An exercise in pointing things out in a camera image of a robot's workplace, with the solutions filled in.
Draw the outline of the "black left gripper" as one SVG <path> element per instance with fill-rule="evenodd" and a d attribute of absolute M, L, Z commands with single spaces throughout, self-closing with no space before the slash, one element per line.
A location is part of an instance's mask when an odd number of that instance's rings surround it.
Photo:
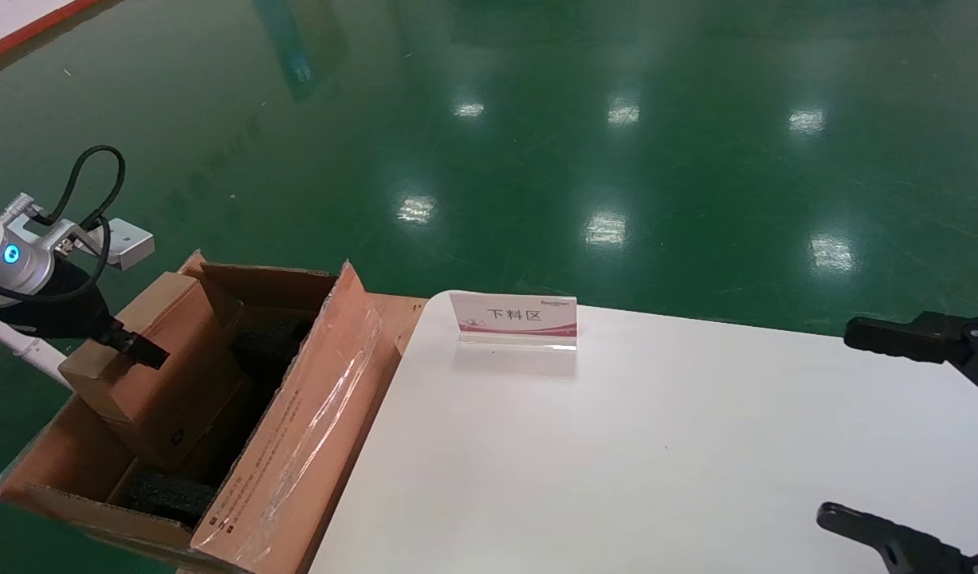
<path fill-rule="evenodd" d="M 160 370 L 171 354 L 147 337 L 128 331 L 111 315 L 95 285 L 62 302 L 20 301 L 0 308 L 0 322 L 30 336 L 88 339 L 117 350 L 137 364 Z"/>

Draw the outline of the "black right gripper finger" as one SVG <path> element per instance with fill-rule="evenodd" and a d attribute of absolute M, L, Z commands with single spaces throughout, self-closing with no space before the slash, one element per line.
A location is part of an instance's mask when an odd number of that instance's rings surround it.
<path fill-rule="evenodd" d="M 965 555 L 933 535 L 873 513 L 824 502 L 816 523 L 839 537 L 874 549 L 890 573 L 978 573 L 978 553 Z"/>
<path fill-rule="evenodd" d="M 843 343 L 913 362 L 949 363 L 978 388 L 978 316 L 924 312 L 906 324 L 853 317 L 846 324 Z"/>

